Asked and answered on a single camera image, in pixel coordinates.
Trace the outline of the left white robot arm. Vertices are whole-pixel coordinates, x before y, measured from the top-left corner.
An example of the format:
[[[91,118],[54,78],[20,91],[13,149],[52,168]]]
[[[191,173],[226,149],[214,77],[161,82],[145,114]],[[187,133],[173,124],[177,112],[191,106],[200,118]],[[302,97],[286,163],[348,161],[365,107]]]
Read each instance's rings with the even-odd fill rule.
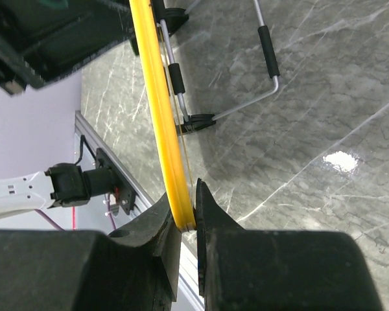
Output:
[[[18,95],[63,80],[135,36],[128,1],[0,1],[0,88]],[[59,163],[0,180],[0,218],[114,196],[126,213],[136,191],[103,149],[92,170]]]

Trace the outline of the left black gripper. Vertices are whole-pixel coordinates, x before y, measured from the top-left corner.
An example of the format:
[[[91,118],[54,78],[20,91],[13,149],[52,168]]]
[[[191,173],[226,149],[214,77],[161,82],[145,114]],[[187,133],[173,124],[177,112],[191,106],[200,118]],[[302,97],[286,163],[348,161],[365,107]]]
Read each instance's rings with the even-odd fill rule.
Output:
[[[133,36],[128,1],[0,1],[0,88],[47,87]]]

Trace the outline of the yellow framed whiteboard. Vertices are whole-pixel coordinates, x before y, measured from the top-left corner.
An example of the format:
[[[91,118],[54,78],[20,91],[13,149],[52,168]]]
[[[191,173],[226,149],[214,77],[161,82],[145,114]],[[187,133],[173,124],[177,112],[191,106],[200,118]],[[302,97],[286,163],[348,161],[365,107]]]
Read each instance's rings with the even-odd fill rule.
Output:
[[[188,232],[196,229],[195,214],[174,124],[152,3],[130,1],[130,10],[171,213],[176,227],[181,232]]]

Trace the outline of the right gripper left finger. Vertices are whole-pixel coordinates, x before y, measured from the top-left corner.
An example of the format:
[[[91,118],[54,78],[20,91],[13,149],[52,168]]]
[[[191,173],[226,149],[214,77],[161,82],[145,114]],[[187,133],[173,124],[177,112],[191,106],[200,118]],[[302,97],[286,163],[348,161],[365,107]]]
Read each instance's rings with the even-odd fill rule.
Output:
[[[109,235],[0,230],[0,310],[170,310],[180,242],[166,196]]]

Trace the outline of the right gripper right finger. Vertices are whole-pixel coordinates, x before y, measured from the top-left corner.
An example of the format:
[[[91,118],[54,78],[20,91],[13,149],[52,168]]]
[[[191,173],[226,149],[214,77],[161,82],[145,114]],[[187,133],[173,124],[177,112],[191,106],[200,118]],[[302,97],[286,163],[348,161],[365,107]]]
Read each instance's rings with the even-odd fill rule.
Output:
[[[196,185],[198,287],[206,310],[382,310],[364,255],[339,231],[251,230]]]

